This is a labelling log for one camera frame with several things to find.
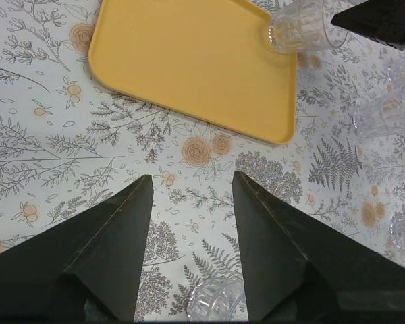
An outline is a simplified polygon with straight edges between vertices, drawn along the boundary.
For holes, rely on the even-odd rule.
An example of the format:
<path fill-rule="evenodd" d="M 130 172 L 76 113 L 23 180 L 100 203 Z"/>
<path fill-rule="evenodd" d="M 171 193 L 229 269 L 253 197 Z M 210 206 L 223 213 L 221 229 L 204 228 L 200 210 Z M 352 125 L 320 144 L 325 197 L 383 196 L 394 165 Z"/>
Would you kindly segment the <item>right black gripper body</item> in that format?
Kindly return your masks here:
<path fill-rule="evenodd" d="M 397 50 L 405 49 L 405 0 L 368 0 L 333 16 L 334 26 Z"/>

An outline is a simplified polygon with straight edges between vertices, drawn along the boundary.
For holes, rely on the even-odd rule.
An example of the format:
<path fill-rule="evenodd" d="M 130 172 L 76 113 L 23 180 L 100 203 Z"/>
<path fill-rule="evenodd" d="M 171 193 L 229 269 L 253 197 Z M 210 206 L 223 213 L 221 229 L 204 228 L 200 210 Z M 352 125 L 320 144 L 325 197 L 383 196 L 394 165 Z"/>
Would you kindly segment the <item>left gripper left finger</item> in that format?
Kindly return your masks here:
<path fill-rule="evenodd" d="M 0 320 L 83 320 L 93 301 L 134 318 L 153 203 L 143 175 L 111 198 L 0 254 Z"/>

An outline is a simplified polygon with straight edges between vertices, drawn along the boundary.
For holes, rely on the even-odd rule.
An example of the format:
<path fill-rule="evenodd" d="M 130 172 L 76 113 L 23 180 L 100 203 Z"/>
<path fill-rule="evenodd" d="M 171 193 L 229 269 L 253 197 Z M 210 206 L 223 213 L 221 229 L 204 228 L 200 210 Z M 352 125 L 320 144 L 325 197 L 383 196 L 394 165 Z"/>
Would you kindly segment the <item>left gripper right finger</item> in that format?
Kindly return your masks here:
<path fill-rule="evenodd" d="M 232 182 L 252 321 L 405 321 L 405 268 L 266 191 Z"/>

